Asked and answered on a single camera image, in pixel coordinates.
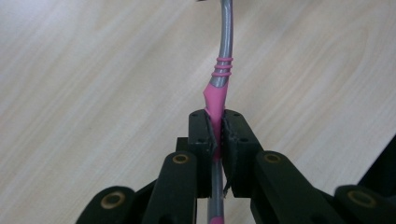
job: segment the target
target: pink cable sleeve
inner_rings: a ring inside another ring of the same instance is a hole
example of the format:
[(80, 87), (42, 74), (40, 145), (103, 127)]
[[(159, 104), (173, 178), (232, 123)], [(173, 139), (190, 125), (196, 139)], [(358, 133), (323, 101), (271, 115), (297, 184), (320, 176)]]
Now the pink cable sleeve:
[(224, 218), (223, 217), (213, 217), (210, 219), (210, 224), (224, 224)]
[[(229, 62), (233, 58), (218, 58), (218, 62)], [(215, 65), (215, 68), (217, 69), (224, 69), (223, 72), (217, 73), (214, 72), (212, 73), (212, 76), (214, 77), (228, 77), (231, 75), (230, 69), (233, 66), (230, 64), (225, 64), (225, 65)], [(205, 90), (204, 90), (204, 97), (205, 97), (205, 103), (206, 103), (206, 113), (210, 117), (210, 121), (212, 123), (213, 127), (213, 132), (216, 137), (216, 142), (218, 143), (218, 148), (215, 151), (214, 155), (214, 160), (219, 160), (221, 158), (221, 147), (220, 147), (220, 142), (221, 142), (221, 118), (223, 116), (224, 112), (224, 104), (225, 104), (225, 99), (227, 96), (227, 89), (228, 89), (228, 81), (227, 83), (222, 86), (222, 87), (215, 87), (212, 84), (207, 84)]]

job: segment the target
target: gray cable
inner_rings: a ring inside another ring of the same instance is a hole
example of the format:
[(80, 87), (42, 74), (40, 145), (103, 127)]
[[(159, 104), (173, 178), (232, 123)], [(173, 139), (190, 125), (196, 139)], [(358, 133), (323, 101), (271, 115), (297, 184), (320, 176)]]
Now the gray cable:
[[(221, 43), (219, 58), (233, 57), (233, 0), (221, 0)], [(228, 65), (231, 62), (218, 62), (218, 65)], [(224, 69), (216, 69), (215, 72), (224, 72)], [(212, 77), (210, 84), (215, 87), (223, 87), (228, 77)]]

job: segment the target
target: light wood surface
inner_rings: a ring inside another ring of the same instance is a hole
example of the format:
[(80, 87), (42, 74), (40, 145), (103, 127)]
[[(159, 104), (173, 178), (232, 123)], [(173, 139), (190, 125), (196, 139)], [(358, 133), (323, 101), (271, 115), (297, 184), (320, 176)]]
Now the light wood surface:
[[(0, 1), (0, 223), (75, 223), (157, 178), (219, 52), (219, 1)], [(319, 189), (396, 133), (396, 1), (234, 1), (227, 108)], [(254, 223), (226, 199), (227, 223)], [(198, 223), (205, 223), (199, 202)]]

